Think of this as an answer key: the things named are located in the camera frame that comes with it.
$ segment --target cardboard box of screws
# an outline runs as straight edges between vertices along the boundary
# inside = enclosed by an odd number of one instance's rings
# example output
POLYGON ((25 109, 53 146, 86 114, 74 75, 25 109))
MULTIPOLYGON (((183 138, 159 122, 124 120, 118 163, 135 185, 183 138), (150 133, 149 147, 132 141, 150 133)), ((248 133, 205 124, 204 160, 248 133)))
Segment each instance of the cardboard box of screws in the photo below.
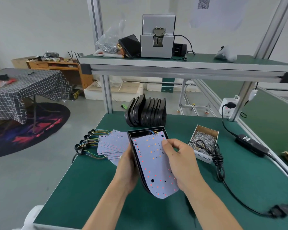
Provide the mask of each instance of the cardboard box of screws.
MULTIPOLYGON (((197 125, 190 141, 196 142, 198 139, 201 139, 206 144, 206 147, 213 151, 214 144, 216 143, 218 136, 218 131, 197 125)), ((189 145, 194 149, 195 157, 197 159, 209 164, 212 163, 212 156, 210 156, 204 149, 198 148, 194 143, 189 143, 189 145)))

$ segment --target person's left hand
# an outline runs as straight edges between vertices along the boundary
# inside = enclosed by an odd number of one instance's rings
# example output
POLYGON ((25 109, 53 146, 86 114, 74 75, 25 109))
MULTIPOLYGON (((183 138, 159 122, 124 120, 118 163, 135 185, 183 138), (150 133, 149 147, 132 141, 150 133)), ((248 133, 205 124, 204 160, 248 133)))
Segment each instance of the person's left hand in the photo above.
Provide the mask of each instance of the person's left hand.
POLYGON ((135 167, 130 145, 119 160, 113 181, 117 182, 121 187, 124 187, 128 194, 133 191, 137 184, 138 172, 135 167))

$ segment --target round rug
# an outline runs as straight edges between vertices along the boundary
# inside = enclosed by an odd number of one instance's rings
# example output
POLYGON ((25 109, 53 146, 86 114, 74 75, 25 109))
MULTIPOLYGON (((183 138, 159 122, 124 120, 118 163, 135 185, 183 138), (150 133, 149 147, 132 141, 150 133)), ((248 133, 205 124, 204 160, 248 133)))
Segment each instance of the round rug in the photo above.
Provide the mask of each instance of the round rug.
POLYGON ((47 139, 57 132, 70 116, 69 109, 64 105, 51 102, 38 103, 36 124, 33 130, 33 113, 33 106, 30 106, 27 109, 27 122, 23 125, 15 120, 7 120, 0 125, 0 157, 26 149, 47 139))

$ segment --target hand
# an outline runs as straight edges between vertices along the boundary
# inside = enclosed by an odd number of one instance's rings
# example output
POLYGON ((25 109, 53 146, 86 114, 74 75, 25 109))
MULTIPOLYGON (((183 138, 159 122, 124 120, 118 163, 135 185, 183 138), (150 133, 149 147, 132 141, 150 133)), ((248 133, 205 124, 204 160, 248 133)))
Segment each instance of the hand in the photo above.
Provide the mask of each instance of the hand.
POLYGON ((130 145, 119 160, 113 181, 120 187, 126 189, 127 194, 133 191, 137 184, 138 172, 135 167, 130 145))
POLYGON ((186 192, 194 183, 204 181, 198 168, 194 150, 191 146, 178 139, 162 141, 162 147, 169 157, 169 164, 177 179, 178 187, 186 192))

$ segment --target green panel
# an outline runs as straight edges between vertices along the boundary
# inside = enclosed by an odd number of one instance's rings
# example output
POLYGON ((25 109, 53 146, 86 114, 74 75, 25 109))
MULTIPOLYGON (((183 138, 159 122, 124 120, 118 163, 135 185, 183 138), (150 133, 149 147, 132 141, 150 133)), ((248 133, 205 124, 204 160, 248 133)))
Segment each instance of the green panel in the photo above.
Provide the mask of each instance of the green panel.
MULTIPOLYGON (((229 63, 226 60, 217 60, 214 58, 215 54, 200 54, 197 53, 196 55, 192 53, 188 53, 188 61, 187 62, 205 62, 205 63, 229 63)), ((112 57, 95 57, 93 54, 87 55, 84 58, 95 58, 100 60, 113 60, 113 59, 121 59, 121 60, 154 60, 154 61, 174 61, 171 59, 165 58, 112 58, 112 57)), ((251 55, 238 55, 237 60, 234 62, 235 64, 259 64, 259 65, 288 65, 287 63, 275 61, 275 60, 268 60, 268 59, 255 59, 251 55)))
MULTIPOLYGON (((167 115, 165 128, 170 138, 186 142, 197 124, 220 132, 218 143, 224 156, 226 182, 247 205, 264 211, 274 204, 288 203, 286 176, 269 159, 258 158, 236 144, 233 136, 224 130, 220 118, 167 115)), ((234 132, 243 132, 237 123, 226 124, 234 132)), ((131 129, 124 121, 123 112, 106 114, 97 128, 119 131, 131 129)), ((205 181, 243 229, 288 229, 288 217, 274 220, 250 213, 230 196, 223 184, 216 181, 214 165, 200 160, 198 165, 205 181)), ((35 223, 82 228, 113 178, 115 169, 115 165, 107 160, 94 160, 85 155, 77 157, 35 223)), ((147 193, 138 182, 127 197, 116 229, 201 229, 198 220, 196 226, 182 191, 161 200, 147 193)))
MULTIPOLYGON (((243 82, 212 81, 205 83, 221 98, 239 94, 243 82)), ((243 108, 242 119, 275 153, 288 151, 288 104, 258 90, 256 97, 243 108)))
MULTIPOLYGON (((162 81, 163 82, 175 82, 175 78, 162 78, 162 81)), ((172 93, 173 91, 174 91, 174 84, 166 84, 166 83, 162 84, 161 92, 172 93)))

